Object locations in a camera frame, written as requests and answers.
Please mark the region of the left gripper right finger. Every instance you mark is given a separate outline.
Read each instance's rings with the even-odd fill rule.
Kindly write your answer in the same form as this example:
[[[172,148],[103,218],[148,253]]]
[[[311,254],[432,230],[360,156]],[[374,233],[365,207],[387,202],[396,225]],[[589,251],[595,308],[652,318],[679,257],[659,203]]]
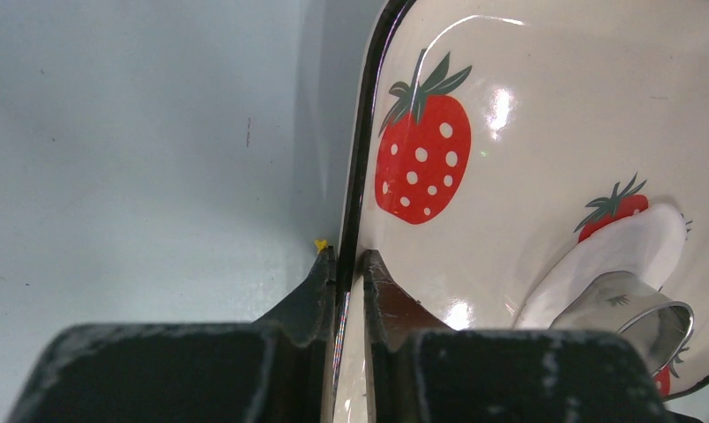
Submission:
[[[371,422],[684,422],[633,347],[591,330],[453,330],[360,261]]]

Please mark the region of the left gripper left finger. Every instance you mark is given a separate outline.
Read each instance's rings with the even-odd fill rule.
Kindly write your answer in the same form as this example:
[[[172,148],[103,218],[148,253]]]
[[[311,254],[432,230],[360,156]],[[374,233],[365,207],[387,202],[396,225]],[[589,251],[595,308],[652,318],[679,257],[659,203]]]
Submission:
[[[336,255],[251,323],[98,323],[61,331],[11,422],[329,422]]]

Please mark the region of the strawberry print tray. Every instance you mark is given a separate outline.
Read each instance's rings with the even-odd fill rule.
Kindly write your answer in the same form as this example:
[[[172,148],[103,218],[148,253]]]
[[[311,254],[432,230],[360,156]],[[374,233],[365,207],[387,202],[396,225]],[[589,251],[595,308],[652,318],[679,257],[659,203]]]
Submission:
[[[355,125],[334,420],[374,411],[364,250],[419,317],[510,329],[570,250],[666,206],[681,252],[636,265],[695,321],[655,383],[709,422],[709,1],[385,2]]]

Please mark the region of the white dough piece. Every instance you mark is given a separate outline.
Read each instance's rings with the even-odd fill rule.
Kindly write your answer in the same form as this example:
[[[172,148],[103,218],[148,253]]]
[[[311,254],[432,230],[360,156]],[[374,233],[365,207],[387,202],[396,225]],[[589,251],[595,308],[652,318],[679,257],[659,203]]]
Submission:
[[[516,329],[547,329],[598,278],[627,271],[654,289],[675,271],[686,243],[683,215],[655,204],[619,219],[578,243],[529,294]]]

